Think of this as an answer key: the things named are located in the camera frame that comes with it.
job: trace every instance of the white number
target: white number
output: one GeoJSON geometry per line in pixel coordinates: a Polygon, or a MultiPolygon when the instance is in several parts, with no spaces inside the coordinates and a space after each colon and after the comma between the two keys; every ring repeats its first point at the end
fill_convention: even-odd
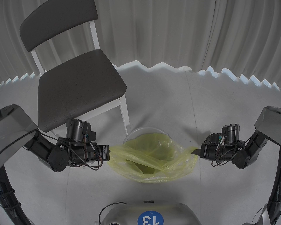
{"type": "Polygon", "coordinates": [[[151,218],[150,218],[149,216],[144,216],[143,219],[142,219],[142,220],[143,220],[143,225],[146,225],[146,224],[147,224],[147,225],[150,225],[150,224],[148,223],[148,221],[146,221],[145,219],[151,220],[151,218]]]}
{"type": "Polygon", "coordinates": [[[153,216],[153,225],[158,225],[158,224],[159,224],[159,222],[156,223],[156,216],[153,216]]]}

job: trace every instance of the barcode label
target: barcode label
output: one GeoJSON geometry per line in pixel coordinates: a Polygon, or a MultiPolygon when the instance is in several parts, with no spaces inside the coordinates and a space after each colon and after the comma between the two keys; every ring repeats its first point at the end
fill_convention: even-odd
{"type": "Polygon", "coordinates": [[[106,160],[106,146],[103,146],[103,159],[106,160]]]}

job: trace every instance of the gray floor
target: gray floor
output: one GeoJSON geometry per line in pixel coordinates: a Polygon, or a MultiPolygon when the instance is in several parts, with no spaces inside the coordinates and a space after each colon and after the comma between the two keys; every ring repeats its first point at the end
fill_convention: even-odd
{"type": "MultiPolygon", "coordinates": [[[[281,93],[275,87],[233,81],[225,73],[215,78],[210,71],[194,73],[188,67],[165,64],[147,69],[137,62],[117,69],[128,86],[132,130],[159,127],[184,147],[201,145],[207,135],[229,123],[239,123],[240,139],[247,140],[264,106],[281,107],[281,93]]],[[[1,87],[0,108],[19,104],[37,123],[38,81],[39,77],[27,77],[1,87]]],[[[126,136],[119,108],[89,122],[99,144],[117,145],[126,136]]],[[[160,184],[128,180],[106,163],[98,172],[67,167],[54,173],[24,149],[5,167],[24,212],[36,225],[94,224],[99,211],[110,203],[152,199],[188,205],[202,225],[240,225],[251,222],[267,202],[277,157],[278,147],[268,142],[257,162],[244,170],[230,163],[213,168],[209,161],[198,160],[190,175],[160,184]]],[[[0,215],[0,224],[11,224],[2,209],[0,215]]]]}

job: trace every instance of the light under curtain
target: light under curtain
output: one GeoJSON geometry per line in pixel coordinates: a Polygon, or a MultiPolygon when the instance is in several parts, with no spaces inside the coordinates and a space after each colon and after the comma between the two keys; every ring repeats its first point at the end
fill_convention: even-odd
{"type": "MultiPolygon", "coordinates": [[[[0,0],[0,81],[39,74],[19,36],[24,19],[46,0],[0,0]]],[[[165,62],[194,72],[230,69],[281,87],[279,0],[95,0],[101,49],[117,65],[165,62]]],[[[89,23],[36,48],[45,70],[93,50],[89,23]]]]}

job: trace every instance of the gray upholstered chair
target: gray upholstered chair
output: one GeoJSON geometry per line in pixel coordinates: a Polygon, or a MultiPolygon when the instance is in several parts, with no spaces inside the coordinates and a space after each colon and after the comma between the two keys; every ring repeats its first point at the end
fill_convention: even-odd
{"type": "Polygon", "coordinates": [[[131,131],[125,99],[127,86],[99,48],[94,0],[48,0],[21,24],[20,35],[41,73],[38,126],[59,136],[69,118],[87,120],[120,106],[126,134],[131,131]],[[90,22],[95,50],[45,72],[35,48],[77,25],[90,22]]]}

